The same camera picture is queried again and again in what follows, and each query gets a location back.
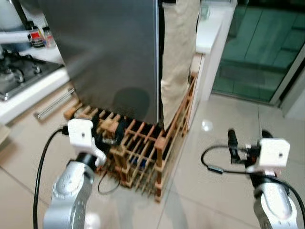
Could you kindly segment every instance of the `wooden rack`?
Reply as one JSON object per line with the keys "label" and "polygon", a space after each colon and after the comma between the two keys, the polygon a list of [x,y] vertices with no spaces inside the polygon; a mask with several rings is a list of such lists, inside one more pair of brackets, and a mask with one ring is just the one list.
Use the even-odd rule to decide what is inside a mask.
{"label": "wooden rack", "polygon": [[[104,137],[114,137],[122,118],[128,123],[121,145],[110,148],[107,155],[121,179],[121,185],[140,190],[148,196],[154,195],[157,201],[161,201],[187,133],[196,79],[197,74],[193,73],[187,93],[167,131],[157,125],[100,111],[97,132]],[[64,113],[64,117],[67,120],[73,116],[91,119],[98,112],[97,108],[77,103]]]}

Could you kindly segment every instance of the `sliding glass door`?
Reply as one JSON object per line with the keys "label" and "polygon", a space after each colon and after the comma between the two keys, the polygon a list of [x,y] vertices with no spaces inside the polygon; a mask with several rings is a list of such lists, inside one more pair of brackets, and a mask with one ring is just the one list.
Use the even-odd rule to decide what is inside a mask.
{"label": "sliding glass door", "polygon": [[249,0],[236,7],[214,93],[274,103],[284,90],[281,83],[305,52],[305,1],[276,3]]}

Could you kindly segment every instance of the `stainless steel refrigerator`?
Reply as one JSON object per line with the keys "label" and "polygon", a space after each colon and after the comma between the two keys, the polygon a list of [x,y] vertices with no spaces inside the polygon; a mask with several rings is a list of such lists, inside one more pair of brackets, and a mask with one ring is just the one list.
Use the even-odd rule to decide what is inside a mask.
{"label": "stainless steel refrigerator", "polygon": [[39,0],[39,4],[80,100],[158,123],[158,0]]}

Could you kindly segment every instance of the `wire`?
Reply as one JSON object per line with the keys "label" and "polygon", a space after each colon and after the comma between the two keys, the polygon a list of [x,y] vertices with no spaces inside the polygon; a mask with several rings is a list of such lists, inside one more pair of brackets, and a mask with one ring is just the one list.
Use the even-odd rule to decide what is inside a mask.
{"label": "wire", "polygon": [[217,166],[213,166],[213,165],[208,165],[205,161],[204,161],[204,156],[211,150],[213,149],[217,149],[217,148],[231,148],[231,149],[238,149],[240,151],[243,151],[245,152],[245,149],[244,148],[238,148],[238,147],[235,147],[235,146],[228,146],[228,145],[215,145],[215,146],[211,146],[209,148],[207,148],[201,155],[201,162],[204,166],[206,166],[208,168],[208,170],[210,171],[213,171],[213,172],[216,172],[216,173],[229,173],[229,174],[239,174],[239,175],[252,175],[252,176],[256,176],[256,177],[264,177],[264,178],[268,178],[270,180],[272,180],[273,182],[275,183],[278,183],[278,184],[281,184],[283,186],[285,186],[286,188],[290,189],[293,194],[295,195],[299,205],[300,205],[300,208],[301,208],[301,212],[302,212],[302,216],[303,216],[303,223],[305,225],[305,207],[304,207],[304,204],[302,202],[302,199],[300,197],[300,195],[297,193],[297,191],[291,186],[289,185],[288,183],[284,182],[283,180],[277,178],[277,177],[274,177],[274,176],[269,176],[269,175],[265,175],[265,174],[262,174],[260,172],[245,172],[245,171],[234,171],[234,170],[227,170],[227,169],[223,169],[223,168],[220,168],[220,167],[217,167]]}
{"label": "wire", "polygon": [[46,156],[47,149],[49,147],[49,144],[50,144],[51,140],[54,138],[54,136],[58,132],[62,132],[62,131],[63,131],[63,129],[58,129],[57,131],[55,131],[49,137],[46,145],[44,146],[44,149],[43,149],[43,152],[42,152],[42,155],[41,155],[41,158],[40,158],[40,162],[39,162],[39,166],[38,166],[38,171],[37,171],[37,176],[36,176],[36,186],[35,186],[34,203],[33,203],[33,226],[34,226],[34,229],[38,229],[37,206],[38,206],[39,185],[40,185],[40,177],[41,177],[43,161],[44,161],[44,158]]}
{"label": "wire", "polygon": [[98,192],[99,192],[101,195],[108,195],[108,194],[114,192],[114,191],[119,187],[119,185],[120,185],[120,181],[119,181],[118,184],[117,184],[113,189],[111,189],[110,191],[107,191],[107,192],[102,192],[102,191],[100,191],[101,182],[102,182],[103,179],[105,178],[106,174],[107,174],[107,171],[106,171],[106,172],[104,173],[104,175],[101,177],[101,180],[99,181],[99,184],[98,184],[98,186],[97,186],[97,190],[98,190]]}

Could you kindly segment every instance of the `gas stove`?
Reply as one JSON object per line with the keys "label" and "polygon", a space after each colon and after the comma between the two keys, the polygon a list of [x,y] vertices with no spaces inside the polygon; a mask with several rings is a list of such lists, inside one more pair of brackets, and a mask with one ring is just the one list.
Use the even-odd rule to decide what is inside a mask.
{"label": "gas stove", "polygon": [[7,101],[37,81],[62,67],[62,64],[21,56],[3,50],[0,55],[0,100]]}

